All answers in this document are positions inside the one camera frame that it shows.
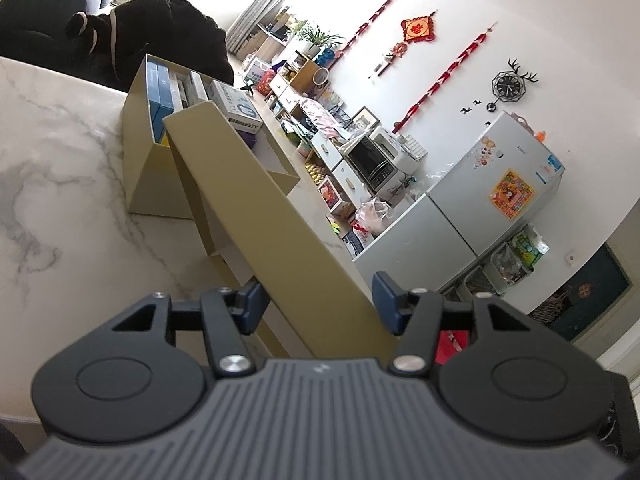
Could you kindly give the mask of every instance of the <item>chinese knot decoration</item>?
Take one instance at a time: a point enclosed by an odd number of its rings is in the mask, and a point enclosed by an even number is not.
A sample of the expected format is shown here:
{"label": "chinese knot decoration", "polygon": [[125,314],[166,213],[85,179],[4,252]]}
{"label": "chinese knot decoration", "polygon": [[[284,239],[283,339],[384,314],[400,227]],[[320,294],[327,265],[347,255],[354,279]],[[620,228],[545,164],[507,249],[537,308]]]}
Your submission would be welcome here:
{"label": "chinese knot decoration", "polygon": [[421,16],[412,20],[402,20],[400,23],[404,40],[407,43],[414,41],[433,41],[436,35],[433,33],[433,15],[434,10],[429,16]]}
{"label": "chinese knot decoration", "polygon": [[427,93],[423,95],[415,105],[409,108],[408,112],[402,118],[402,120],[394,124],[394,129],[392,131],[393,133],[395,134],[398,133],[402,129],[402,127],[407,123],[407,121],[411,119],[411,117],[418,111],[418,108],[420,108],[420,105],[423,102],[425,102],[427,99],[429,99],[433,94],[435,94],[440,89],[440,87],[445,83],[445,81],[449,79],[449,77],[451,77],[451,73],[455,69],[457,69],[461,63],[466,61],[466,59],[471,54],[473,54],[482,43],[484,43],[489,33],[494,31],[495,25],[496,24],[494,23],[485,32],[483,32],[477,38],[475,38],[475,40],[473,40],[473,43],[471,43],[465,50],[463,50],[462,54],[460,54],[456,58],[456,60],[449,65],[449,68],[447,68],[444,71],[444,73],[437,79],[437,81],[433,85],[431,85],[431,87],[427,90]]}
{"label": "chinese knot decoration", "polygon": [[335,53],[335,62],[329,67],[329,69],[335,66],[335,64],[344,55],[344,53],[351,48],[351,45],[358,41],[358,38],[364,33],[365,30],[369,28],[369,25],[377,20],[378,16],[382,14],[382,12],[386,9],[386,6],[388,6],[388,4],[390,4],[392,1],[393,0],[386,0],[386,2],[383,3],[382,6],[376,12],[374,12],[365,23],[360,25],[358,30],[356,30],[355,35],[349,41],[347,41],[347,43],[344,44],[344,47],[342,47],[340,50],[338,50],[338,52]]}
{"label": "chinese knot decoration", "polygon": [[435,13],[436,11],[434,10],[429,16],[420,16],[420,18],[414,18],[412,20],[402,20],[400,26],[402,27],[402,34],[404,36],[403,41],[396,43],[396,46],[385,54],[384,59],[373,69],[374,75],[382,75],[398,57],[404,56],[409,49],[409,43],[433,41],[436,39],[433,31],[433,15]]}

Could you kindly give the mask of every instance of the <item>refrigerator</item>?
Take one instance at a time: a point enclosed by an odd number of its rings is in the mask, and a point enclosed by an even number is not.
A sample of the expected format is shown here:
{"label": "refrigerator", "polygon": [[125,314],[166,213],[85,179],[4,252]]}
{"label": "refrigerator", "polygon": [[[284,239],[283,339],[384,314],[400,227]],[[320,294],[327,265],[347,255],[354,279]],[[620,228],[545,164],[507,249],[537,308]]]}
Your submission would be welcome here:
{"label": "refrigerator", "polygon": [[369,286],[384,270],[404,288],[439,290],[526,224],[563,173],[558,158],[504,112],[354,263]]}

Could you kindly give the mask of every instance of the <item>ribbed gray panel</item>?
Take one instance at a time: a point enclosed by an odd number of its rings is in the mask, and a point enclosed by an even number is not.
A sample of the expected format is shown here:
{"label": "ribbed gray panel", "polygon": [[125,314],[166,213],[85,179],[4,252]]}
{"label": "ribbed gray panel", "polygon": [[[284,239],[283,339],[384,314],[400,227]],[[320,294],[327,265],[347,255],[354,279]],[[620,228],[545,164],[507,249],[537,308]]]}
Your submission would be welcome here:
{"label": "ribbed gray panel", "polygon": [[164,435],[99,449],[52,438],[20,466],[30,480],[603,480],[622,470],[590,440],[553,449],[485,440],[423,382],[374,360],[269,360],[219,382]]}

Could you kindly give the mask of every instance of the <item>microwave oven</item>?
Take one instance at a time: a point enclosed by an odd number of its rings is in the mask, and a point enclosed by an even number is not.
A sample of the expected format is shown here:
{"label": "microwave oven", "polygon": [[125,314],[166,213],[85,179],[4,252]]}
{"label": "microwave oven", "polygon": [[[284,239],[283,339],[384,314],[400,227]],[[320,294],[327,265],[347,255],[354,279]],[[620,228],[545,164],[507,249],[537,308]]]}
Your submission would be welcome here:
{"label": "microwave oven", "polygon": [[343,152],[343,156],[375,194],[388,188],[388,185],[396,180],[398,185],[404,182],[404,173],[398,171],[368,136],[362,136],[349,146],[348,150]]}

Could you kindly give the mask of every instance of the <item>wall clock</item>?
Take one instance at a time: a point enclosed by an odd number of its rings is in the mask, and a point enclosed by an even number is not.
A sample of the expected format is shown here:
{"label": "wall clock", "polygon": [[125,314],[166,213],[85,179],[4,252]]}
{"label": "wall clock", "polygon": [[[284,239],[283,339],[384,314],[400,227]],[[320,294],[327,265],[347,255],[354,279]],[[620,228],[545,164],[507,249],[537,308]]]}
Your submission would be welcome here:
{"label": "wall clock", "polygon": [[495,112],[497,107],[496,103],[502,101],[503,103],[514,103],[519,101],[527,92],[525,81],[537,83],[536,79],[538,74],[531,74],[529,72],[521,74],[520,65],[518,60],[509,60],[508,63],[511,70],[506,72],[499,72],[491,82],[492,89],[494,91],[495,101],[487,104],[486,109],[488,112]]}

